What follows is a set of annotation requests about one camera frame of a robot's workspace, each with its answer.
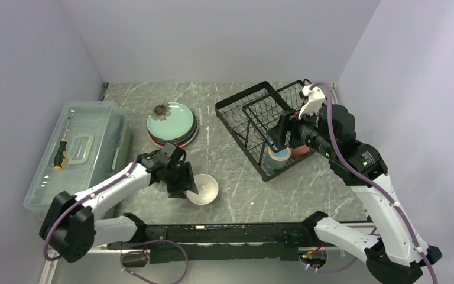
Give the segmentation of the pink mug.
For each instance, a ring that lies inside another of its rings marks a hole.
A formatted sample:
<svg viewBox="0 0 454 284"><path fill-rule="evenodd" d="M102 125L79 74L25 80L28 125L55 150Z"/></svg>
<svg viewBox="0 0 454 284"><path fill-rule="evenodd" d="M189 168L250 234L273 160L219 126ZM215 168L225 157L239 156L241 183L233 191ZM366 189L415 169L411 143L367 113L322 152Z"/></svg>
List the pink mug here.
<svg viewBox="0 0 454 284"><path fill-rule="evenodd" d="M299 158L305 156L309 151L310 151L310 148L306 145L292 147L290 149L291 157L294 159L299 159Z"/></svg>

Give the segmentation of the light blue flower plate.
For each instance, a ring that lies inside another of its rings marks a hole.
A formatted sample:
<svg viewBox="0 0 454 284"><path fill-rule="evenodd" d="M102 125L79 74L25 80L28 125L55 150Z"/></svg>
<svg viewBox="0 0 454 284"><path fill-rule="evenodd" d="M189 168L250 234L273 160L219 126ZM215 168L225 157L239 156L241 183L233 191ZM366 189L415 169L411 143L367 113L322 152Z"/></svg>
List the light blue flower plate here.
<svg viewBox="0 0 454 284"><path fill-rule="evenodd" d="M194 126L193 111L178 102L165 102L153 107L147 117L147 130L160 140L176 140Z"/></svg>

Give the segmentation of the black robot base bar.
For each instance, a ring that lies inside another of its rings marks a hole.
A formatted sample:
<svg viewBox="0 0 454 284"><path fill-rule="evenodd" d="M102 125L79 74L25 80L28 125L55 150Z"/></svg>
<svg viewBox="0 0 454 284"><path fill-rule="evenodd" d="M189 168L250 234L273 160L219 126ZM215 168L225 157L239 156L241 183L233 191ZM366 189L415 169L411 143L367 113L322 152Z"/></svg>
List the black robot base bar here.
<svg viewBox="0 0 454 284"><path fill-rule="evenodd" d="M298 261L322 246L299 222L245 224L148 225L145 238L113 241L110 250L144 250L152 264L189 260L278 259Z"/></svg>

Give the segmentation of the white bowl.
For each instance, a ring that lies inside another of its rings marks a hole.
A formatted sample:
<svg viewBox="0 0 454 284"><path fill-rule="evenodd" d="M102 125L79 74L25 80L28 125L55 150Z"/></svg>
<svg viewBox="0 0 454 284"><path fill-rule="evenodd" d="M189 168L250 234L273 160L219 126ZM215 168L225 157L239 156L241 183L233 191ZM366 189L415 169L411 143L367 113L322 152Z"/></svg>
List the white bowl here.
<svg viewBox="0 0 454 284"><path fill-rule="evenodd" d="M211 204L219 193L219 185L215 178L207 174L198 174L194 176L198 193L186 191L186 198L196 205Z"/></svg>

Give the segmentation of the black wire dish rack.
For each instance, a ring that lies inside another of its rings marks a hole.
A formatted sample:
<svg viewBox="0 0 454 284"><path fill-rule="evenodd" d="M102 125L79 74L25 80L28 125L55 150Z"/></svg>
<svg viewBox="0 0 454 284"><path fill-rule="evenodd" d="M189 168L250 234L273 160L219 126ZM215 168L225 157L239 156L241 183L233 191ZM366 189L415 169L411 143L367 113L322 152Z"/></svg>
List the black wire dish rack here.
<svg viewBox="0 0 454 284"><path fill-rule="evenodd" d="M215 103L216 116L265 182L314 154L310 150L300 157L290 156L278 169L268 168L269 151L275 148L267 130L277 125L283 111L300 110L305 98L299 92L309 84L304 79L274 89L264 81Z"/></svg>

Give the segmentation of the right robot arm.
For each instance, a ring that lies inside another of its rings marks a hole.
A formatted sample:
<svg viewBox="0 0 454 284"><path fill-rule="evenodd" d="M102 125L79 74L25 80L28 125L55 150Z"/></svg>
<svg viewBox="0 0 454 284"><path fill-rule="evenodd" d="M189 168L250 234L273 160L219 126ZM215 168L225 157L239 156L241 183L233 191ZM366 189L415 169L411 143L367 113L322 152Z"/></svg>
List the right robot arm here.
<svg viewBox="0 0 454 284"><path fill-rule="evenodd" d="M316 211L302 222L305 243L330 243L363 262L380 283L414 283L426 267L442 258L436 246L415 231L395 195L387 165L372 145L360 142L355 117L341 105L324 105L315 115L280 115L267 131L271 144L282 149L305 145L328 160L333 173L362 202L377 234L364 234Z"/></svg>

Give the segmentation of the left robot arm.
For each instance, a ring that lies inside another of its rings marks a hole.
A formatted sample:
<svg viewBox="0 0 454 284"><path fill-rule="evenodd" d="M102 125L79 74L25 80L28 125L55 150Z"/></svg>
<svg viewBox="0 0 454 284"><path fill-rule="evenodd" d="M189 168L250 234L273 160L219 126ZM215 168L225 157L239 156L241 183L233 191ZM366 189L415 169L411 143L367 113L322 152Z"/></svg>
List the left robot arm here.
<svg viewBox="0 0 454 284"><path fill-rule="evenodd" d="M132 213L105 219L109 209L133 193L155 183L163 183L169 198L197 193L192 165L186 151L168 142L161 149L143 153L120 172L97 185L69 194L58 193L47 211L39 236L43 257L48 261L65 259L73 263L92 247L126 243L137 249L147 240L146 223Z"/></svg>

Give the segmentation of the blue mug orange inside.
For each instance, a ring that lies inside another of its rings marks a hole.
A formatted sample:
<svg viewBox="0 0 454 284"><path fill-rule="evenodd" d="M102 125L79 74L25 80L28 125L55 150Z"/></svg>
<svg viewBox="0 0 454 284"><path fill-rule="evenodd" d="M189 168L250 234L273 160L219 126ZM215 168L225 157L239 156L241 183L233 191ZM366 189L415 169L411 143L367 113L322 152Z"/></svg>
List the blue mug orange inside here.
<svg viewBox="0 0 454 284"><path fill-rule="evenodd" d="M291 157L291 150L287 147L279 152L274 152L269 145L265 147L264 169L269 174L274 174L285 168Z"/></svg>

